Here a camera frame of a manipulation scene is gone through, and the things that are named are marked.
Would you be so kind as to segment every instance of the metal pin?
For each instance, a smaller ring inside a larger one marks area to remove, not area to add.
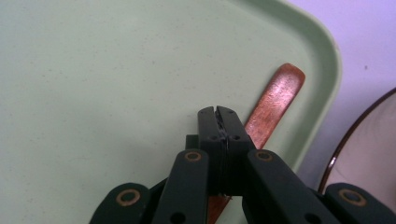
[[[367,204],[367,200],[358,192],[352,189],[340,189],[338,191],[338,195],[340,197],[353,205],[363,207]]]
[[[116,201],[121,206],[130,206],[140,199],[140,192],[136,189],[125,189],[117,195]]]

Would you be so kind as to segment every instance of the green tray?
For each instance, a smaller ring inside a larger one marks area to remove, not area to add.
[[[294,170],[336,94],[329,33],[286,2],[0,4],[2,223],[88,223],[119,184],[168,176],[196,113],[242,121],[282,63],[305,84],[265,146]],[[234,198],[219,223],[244,223]]]

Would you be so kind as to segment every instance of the wooden spoon handle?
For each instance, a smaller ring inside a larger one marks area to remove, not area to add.
[[[271,78],[250,114],[245,129],[257,149],[262,149],[305,81],[305,74],[290,63],[282,64]],[[231,197],[211,196],[208,201],[209,224],[214,224]]]

